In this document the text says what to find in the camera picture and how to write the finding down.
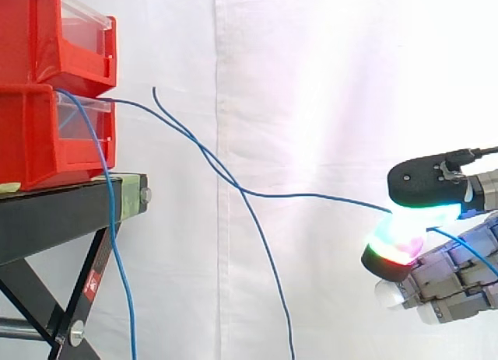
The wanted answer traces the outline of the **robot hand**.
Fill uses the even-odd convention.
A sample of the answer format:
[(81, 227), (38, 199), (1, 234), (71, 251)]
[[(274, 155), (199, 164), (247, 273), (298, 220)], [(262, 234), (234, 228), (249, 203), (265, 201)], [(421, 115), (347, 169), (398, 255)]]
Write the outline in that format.
[(441, 325), (497, 308), (497, 171), (463, 166), (497, 152), (459, 149), (409, 159), (387, 175), (391, 214), (360, 258), (388, 309)]

